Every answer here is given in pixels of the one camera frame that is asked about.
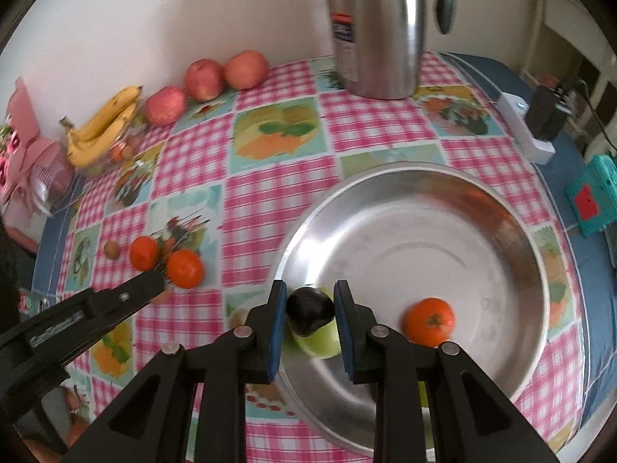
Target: tablecloth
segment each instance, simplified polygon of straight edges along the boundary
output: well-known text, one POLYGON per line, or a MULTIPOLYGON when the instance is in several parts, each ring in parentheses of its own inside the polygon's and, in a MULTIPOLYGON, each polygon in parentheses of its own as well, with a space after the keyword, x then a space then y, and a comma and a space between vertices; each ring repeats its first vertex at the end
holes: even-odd
MULTIPOLYGON (((192 105, 174 126, 148 132, 135 162, 86 183, 71 212, 59 298, 135 276, 128 246, 144 233, 164 240, 184 232, 207 272, 203 286, 175 289, 167 304, 150 305, 113 331, 116 343, 128 343, 127 360, 110 365, 98 344, 70 365, 88 415, 100 414, 163 343, 210 343, 264 301, 280 242, 328 188, 374 165, 428 161, 498 190, 538 242, 551 325, 516 406, 558 450, 582 414, 582 292, 568 237, 535 168, 485 95, 439 54, 425 53, 415 98, 396 101, 350 95, 332 67, 329 57, 284 64, 256 89, 192 105), (118 261, 104 256, 108 240, 123 247, 118 261)), ((248 385, 247 415, 249 461, 365 460, 310 430, 273 386, 248 385)))

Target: metal jug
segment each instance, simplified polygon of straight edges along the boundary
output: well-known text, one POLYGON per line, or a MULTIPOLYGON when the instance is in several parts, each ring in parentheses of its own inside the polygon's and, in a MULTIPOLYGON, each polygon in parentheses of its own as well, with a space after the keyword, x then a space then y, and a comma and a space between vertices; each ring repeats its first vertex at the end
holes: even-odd
MULTIPOLYGON (((328 0, 336 70, 352 94, 413 95, 420 84, 425 0, 328 0)), ((437 0, 437 22, 450 31, 455 0, 437 0)))

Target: thermos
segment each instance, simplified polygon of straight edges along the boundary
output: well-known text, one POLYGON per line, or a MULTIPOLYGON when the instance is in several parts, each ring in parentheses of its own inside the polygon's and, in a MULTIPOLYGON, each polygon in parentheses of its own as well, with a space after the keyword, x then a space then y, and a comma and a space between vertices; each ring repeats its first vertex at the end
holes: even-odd
MULTIPOLYGON (((413 95, 420 84, 425 0, 328 0, 336 70, 352 94, 413 95)), ((437 0, 437 23, 450 31, 455 0, 437 0)))

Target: bunch of bananas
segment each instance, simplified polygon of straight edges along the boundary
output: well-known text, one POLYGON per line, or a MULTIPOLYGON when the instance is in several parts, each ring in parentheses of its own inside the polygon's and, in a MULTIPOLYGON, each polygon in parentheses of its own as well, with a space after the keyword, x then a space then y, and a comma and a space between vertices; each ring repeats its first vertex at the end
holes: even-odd
POLYGON ((66 117, 60 120, 67 134, 69 162, 84 168, 103 157, 133 120, 140 95, 141 87, 122 89, 81 129, 75 129, 66 117))

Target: white power strip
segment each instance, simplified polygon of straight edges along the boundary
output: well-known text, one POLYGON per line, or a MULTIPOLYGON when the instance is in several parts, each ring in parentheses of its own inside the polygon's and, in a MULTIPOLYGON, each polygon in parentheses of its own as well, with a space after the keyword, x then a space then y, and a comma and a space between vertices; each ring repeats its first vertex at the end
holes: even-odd
POLYGON ((546 165, 555 154, 550 142, 536 139, 525 123, 529 105, 522 97, 504 92, 496 104, 497 109, 510 127, 512 135, 523 150, 523 154, 534 164, 546 165))

